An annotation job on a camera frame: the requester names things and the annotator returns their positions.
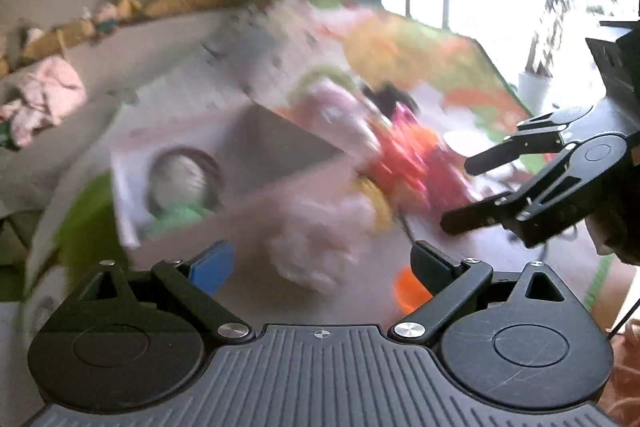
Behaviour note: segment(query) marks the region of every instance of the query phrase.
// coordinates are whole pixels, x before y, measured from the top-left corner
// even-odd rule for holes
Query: screw
[[[426,333],[424,326],[417,322],[401,322],[394,326],[394,333],[406,339],[417,339]]]
[[[242,339],[249,334],[249,327],[237,322],[229,322],[218,328],[218,334],[226,339]]]

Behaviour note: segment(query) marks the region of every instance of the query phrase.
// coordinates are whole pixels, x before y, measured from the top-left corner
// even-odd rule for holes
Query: pink fabric
[[[3,105],[0,120],[11,119],[12,138],[20,148],[31,143],[33,131],[60,124],[86,102],[82,80],[61,57],[45,58],[18,89],[22,99]]]

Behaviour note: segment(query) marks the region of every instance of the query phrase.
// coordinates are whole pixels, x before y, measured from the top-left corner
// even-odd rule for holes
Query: play mat
[[[291,103],[326,78],[350,92],[391,83],[417,100],[421,123],[439,134],[475,130],[497,142],[530,117],[472,39],[361,0],[253,0],[194,54],[138,89],[62,178],[26,265],[31,334],[89,267],[102,259],[128,264],[108,174],[110,148],[122,136],[247,97],[287,116]],[[529,172],[543,161],[523,159]]]

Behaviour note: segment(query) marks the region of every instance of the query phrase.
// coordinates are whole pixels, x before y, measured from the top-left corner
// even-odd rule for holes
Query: black robotic claw
[[[372,325],[250,326],[184,266],[99,266],[35,337],[47,405],[27,423],[146,427],[614,427],[594,404],[613,353],[543,263],[496,273],[418,241],[433,294]]]
[[[444,214],[442,229],[455,235],[502,225],[533,247],[624,190],[633,167],[630,152],[639,142],[640,126],[610,98],[520,122],[513,136],[468,158],[466,171],[481,174],[524,154],[558,153],[556,158],[519,190]]]

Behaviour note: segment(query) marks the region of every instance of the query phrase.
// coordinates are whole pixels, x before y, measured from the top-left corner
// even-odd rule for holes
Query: open box
[[[146,239],[142,231],[154,220],[147,204],[151,165],[185,146],[218,163],[222,206],[195,225]],[[111,151],[111,171],[118,236],[134,269],[190,259],[220,239],[236,246],[237,263],[248,261],[280,229],[284,202],[329,198],[354,174],[350,156],[256,103],[141,130]]]

